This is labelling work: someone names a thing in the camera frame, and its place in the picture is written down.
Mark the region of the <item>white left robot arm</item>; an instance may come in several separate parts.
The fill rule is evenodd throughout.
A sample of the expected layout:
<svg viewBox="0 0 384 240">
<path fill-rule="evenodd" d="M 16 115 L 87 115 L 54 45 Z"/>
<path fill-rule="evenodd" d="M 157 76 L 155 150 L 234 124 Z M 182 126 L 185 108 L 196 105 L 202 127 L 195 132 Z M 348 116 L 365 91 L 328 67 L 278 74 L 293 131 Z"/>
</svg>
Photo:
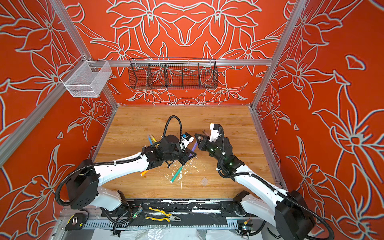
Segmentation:
<svg viewBox="0 0 384 240">
<path fill-rule="evenodd" d="M 81 209 L 88 205 L 110 212 L 126 204 L 125 196 L 120 191 L 104 188 L 104 184 L 132 173 L 142 173 L 174 162 L 185 165 L 197 154 L 188 148 L 194 138 L 189 133 L 180 131 L 180 135 L 168 135 L 168 126 L 172 119 L 181 122 L 172 115 L 168 118 L 160 141 L 132 156 L 110 162 L 94 163 L 91 159 L 82 161 L 59 183 L 55 200 L 60 206 Z"/>
</svg>

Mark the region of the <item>green marker pen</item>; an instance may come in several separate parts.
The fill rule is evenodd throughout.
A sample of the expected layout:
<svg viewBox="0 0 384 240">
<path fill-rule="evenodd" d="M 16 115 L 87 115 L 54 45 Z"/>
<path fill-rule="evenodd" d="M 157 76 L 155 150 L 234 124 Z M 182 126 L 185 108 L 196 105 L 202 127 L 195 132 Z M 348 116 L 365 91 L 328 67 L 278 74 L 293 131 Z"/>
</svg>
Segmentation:
<svg viewBox="0 0 384 240">
<path fill-rule="evenodd" d="M 175 175 L 174 175 L 173 178 L 171 179 L 171 181 L 170 181 L 171 184 L 172 184 L 172 183 L 177 179 L 177 177 L 180 175 L 182 169 L 183 169 L 183 166 L 180 166 L 180 168 L 177 170 L 177 172 L 175 173 Z"/>
</svg>

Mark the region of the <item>yellow highlighter pen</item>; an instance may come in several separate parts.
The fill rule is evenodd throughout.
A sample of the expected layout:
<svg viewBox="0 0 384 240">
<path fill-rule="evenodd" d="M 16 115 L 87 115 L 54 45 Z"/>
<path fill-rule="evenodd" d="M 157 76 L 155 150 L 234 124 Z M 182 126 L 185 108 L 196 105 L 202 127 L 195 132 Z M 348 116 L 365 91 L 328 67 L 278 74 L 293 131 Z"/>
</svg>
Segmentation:
<svg viewBox="0 0 384 240">
<path fill-rule="evenodd" d="M 153 143 L 157 142 L 156 138 L 153 135 L 150 135 L 150 137 L 151 137 L 151 140 L 152 140 Z"/>
</svg>

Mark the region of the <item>purple marker pen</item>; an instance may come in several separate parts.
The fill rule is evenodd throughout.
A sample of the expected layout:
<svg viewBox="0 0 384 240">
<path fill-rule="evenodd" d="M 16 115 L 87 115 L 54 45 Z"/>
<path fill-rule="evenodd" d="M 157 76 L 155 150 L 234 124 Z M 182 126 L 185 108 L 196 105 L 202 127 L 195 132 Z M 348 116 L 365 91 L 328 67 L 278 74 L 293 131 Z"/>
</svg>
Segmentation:
<svg viewBox="0 0 384 240">
<path fill-rule="evenodd" d="M 193 146 L 193 148 L 192 148 L 192 152 L 195 152 L 195 150 L 196 150 L 197 147 L 198 147 L 198 143 L 195 142 L 195 144 L 194 144 L 194 146 Z"/>
</svg>

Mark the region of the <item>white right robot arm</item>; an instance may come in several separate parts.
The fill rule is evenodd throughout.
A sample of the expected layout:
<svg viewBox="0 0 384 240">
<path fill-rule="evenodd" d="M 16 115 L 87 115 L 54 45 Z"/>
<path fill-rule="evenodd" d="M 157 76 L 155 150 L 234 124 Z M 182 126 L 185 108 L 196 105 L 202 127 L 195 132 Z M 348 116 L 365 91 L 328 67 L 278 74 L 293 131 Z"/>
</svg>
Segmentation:
<svg viewBox="0 0 384 240">
<path fill-rule="evenodd" d="M 314 239 L 310 233 L 317 222 L 326 228 L 328 240 L 335 239 L 332 227 L 308 208 L 301 194 L 273 185 L 239 160 L 221 125 L 211 124 L 210 130 L 209 136 L 195 134 L 198 148 L 217 160 L 216 170 L 222 178 L 231 179 L 247 188 L 234 199 L 245 213 L 274 226 L 284 240 Z"/>
</svg>

